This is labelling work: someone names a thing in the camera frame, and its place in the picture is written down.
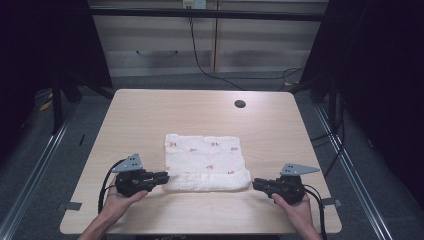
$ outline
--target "hand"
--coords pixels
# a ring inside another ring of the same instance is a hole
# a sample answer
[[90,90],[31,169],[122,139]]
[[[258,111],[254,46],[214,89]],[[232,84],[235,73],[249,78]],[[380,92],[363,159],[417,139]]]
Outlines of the hand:
[[290,224],[303,239],[321,239],[312,221],[311,204],[308,194],[297,205],[289,205],[280,195],[272,194],[272,199],[280,206]]
[[124,197],[116,190],[115,180],[116,177],[109,186],[102,211],[81,234],[79,240],[101,239],[109,227],[114,225],[133,203],[140,201],[147,195],[147,191],[141,191],[130,198]]
[[147,195],[147,191],[140,191],[127,198],[118,193],[115,187],[116,176],[113,178],[107,193],[106,201],[100,215],[106,215],[115,224],[135,202],[140,201]]

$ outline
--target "table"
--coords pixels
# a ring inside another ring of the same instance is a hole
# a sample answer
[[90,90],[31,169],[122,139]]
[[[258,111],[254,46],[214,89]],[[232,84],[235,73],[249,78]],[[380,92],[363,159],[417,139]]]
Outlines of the table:
[[[243,100],[244,108],[235,106]],[[163,171],[165,135],[235,136],[246,168],[275,179],[285,163],[319,167],[295,99],[290,93],[249,91],[135,90],[116,92],[60,229],[79,234],[97,216],[97,200],[109,168],[138,152],[149,171]],[[322,172],[302,176],[323,198],[330,197]],[[319,211],[311,199],[314,225]],[[325,208],[326,230],[341,223],[334,206]],[[157,186],[135,203],[109,233],[283,234],[294,232],[283,211],[263,192],[165,193]]]

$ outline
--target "folded towel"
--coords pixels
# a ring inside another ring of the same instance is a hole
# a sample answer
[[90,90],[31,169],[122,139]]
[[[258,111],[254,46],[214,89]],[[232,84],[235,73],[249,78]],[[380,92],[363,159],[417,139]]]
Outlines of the folded towel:
[[165,190],[234,191],[251,182],[237,137],[179,136],[165,138]]

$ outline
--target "gray floor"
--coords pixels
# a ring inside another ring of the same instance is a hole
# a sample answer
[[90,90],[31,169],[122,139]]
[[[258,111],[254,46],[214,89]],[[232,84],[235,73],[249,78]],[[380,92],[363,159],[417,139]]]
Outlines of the gray floor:
[[[226,73],[220,76],[238,75],[270,77],[278,72]],[[282,86],[277,80],[231,80],[247,90],[275,91]],[[227,82],[211,79],[203,74],[180,74],[167,76],[114,78],[115,88],[163,88],[163,89],[222,89],[238,90]],[[55,151],[41,182],[25,209],[13,239],[76,239],[77,236],[63,235],[59,225],[63,212],[57,210],[61,203],[70,200],[85,161],[94,144],[104,116],[110,104],[95,93],[83,89],[83,99],[73,105],[66,103],[66,111],[75,107],[69,119],[63,139]],[[325,132],[316,107],[309,98],[309,91],[295,95],[302,118],[311,138]],[[21,140],[12,151],[8,163],[0,170],[1,206],[0,220],[3,221],[13,206],[20,190],[47,145],[53,127],[52,108],[39,112],[37,106],[21,133]],[[314,141],[315,152],[323,171],[336,155],[328,139]],[[377,209],[381,212],[393,239],[422,239],[424,236],[423,211],[414,202],[403,185],[389,171],[378,151],[368,145],[368,139],[348,112],[345,115],[345,148],[359,172]],[[352,187],[345,170],[336,163],[326,178],[330,192],[342,202],[338,213],[343,225],[340,233],[329,234],[329,239],[378,239],[368,216]],[[111,236],[110,239],[133,239],[132,236]],[[298,239],[295,235],[283,235],[281,239]]]

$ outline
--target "black cable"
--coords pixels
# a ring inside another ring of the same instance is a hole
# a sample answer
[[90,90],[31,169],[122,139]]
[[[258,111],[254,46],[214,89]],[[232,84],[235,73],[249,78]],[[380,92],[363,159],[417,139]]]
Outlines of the black cable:
[[108,190],[109,188],[113,188],[113,187],[116,187],[116,185],[109,186],[109,187],[106,188],[106,190]]
[[[285,86],[285,78],[286,77],[288,77],[288,76],[290,76],[290,75],[292,75],[292,74],[294,74],[294,73],[296,73],[297,71],[299,71],[299,70],[303,70],[303,68],[304,68],[304,66],[302,66],[302,67],[299,67],[299,68],[288,68],[288,69],[286,69],[286,70],[284,70],[283,71],[283,75],[282,76],[280,76],[280,77],[218,77],[218,76],[213,76],[213,75],[210,75],[210,74],[208,74],[208,73],[206,73],[203,69],[202,69],[202,67],[200,66],[200,63],[199,63],[199,58],[198,58],[198,56],[197,56],[197,49],[196,49],[196,42],[195,42],[195,40],[194,40],[194,27],[193,27],[193,19],[192,18],[188,18],[189,19],[189,23],[190,23],[190,32],[191,32],[191,40],[192,40],[192,42],[193,42],[193,50],[194,50],[194,57],[195,57],[195,59],[196,59],[196,64],[197,64],[197,67],[199,68],[199,70],[203,73],[203,74],[205,74],[206,76],[208,76],[208,77],[210,77],[210,78],[214,78],[214,79],[219,79],[219,80],[222,80],[222,81],[224,81],[224,82],[226,82],[226,83],[229,83],[229,84],[231,84],[232,86],[234,86],[234,87],[236,87],[236,88],[238,88],[238,89],[240,89],[240,90],[242,90],[242,91],[247,91],[246,89],[244,89],[244,88],[242,88],[242,87],[240,87],[240,86],[238,86],[238,85],[236,85],[236,84],[234,84],[234,83],[232,83],[231,81],[229,81],[229,80],[236,80],[236,79],[259,79],[259,80],[277,80],[277,79],[283,79],[284,80],[284,82],[283,82],[283,84],[282,84],[282,86],[277,90],[277,91],[281,91],[281,89],[283,89],[284,88],[284,86]],[[293,71],[293,72],[291,72],[291,73],[289,73],[289,74],[287,74],[287,75],[285,75],[285,73],[286,72],[288,72],[288,71]]]
[[341,119],[341,126],[342,126],[342,139],[340,141],[340,144],[337,144],[338,146],[338,151],[336,156],[334,157],[334,159],[331,161],[330,166],[328,167],[327,171],[324,173],[324,178],[327,177],[328,173],[331,171],[331,169],[333,168],[334,164],[336,163],[337,159],[340,156],[340,153],[344,150],[344,141],[345,141],[345,136],[346,136],[346,130],[345,130],[345,125],[344,125],[344,108],[345,108],[345,104],[343,101],[343,98],[340,95],[339,98],[339,105],[340,105],[340,111],[341,111],[341,115],[340,115],[340,119]]
[[310,190],[308,190],[308,189],[305,188],[305,192],[307,192],[310,195],[312,195],[315,198],[315,200],[317,201],[317,203],[318,203],[319,220],[320,220],[320,225],[321,225],[321,236],[322,236],[322,239],[323,240],[327,240],[327,232],[325,231],[324,205],[322,204],[321,195],[319,194],[319,192],[314,187],[309,186],[309,185],[303,185],[303,186],[312,188],[317,193],[317,194],[315,194],[312,191],[310,191]]
[[322,77],[324,77],[324,75],[325,75],[324,73],[321,73],[321,74],[318,74],[317,76],[313,77],[309,81],[303,81],[302,83],[299,83],[296,87],[290,89],[289,92],[294,95],[294,94],[308,88],[313,83],[319,81]]
[[112,173],[112,169],[114,169],[116,166],[118,166],[118,164],[122,163],[123,161],[125,161],[125,159],[119,160],[117,163],[113,164],[113,166],[109,169],[109,171],[106,174],[105,180],[103,181],[102,189],[100,190],[100,194],[99,194],[98,213],[100,213],[103,209],[103,201],[105,199],[105,193],[106,193],[106,190],[109,188],[109,187],[106,188],[106,184],[110,174]]
[[[342,101],[342,95],[339,94],[339,120],[337,121],[336,129],[339,129],[340,126],[343,124],[344,111],[345,111],[345,104],[344,104],[344,101]],[[311,138],[310,141],[313,142],[313,141],[316,141],[316,140],[320,140],[320,139],[326,138],[328,136],[331,136],[333,134],[334,134],[334,132],[324,133],[320,136]]]
[[319,147],[321,147],[321,146],[324,146],[324,145],[326,145],[326,144],[328,144],[330,142],[330,140],[327,140],[327,141],[325,141],[324,143],[321,143],[321,144],[318,144],[318,145],[315,145],[315,146],[312,146],[313,148],[319,148]]

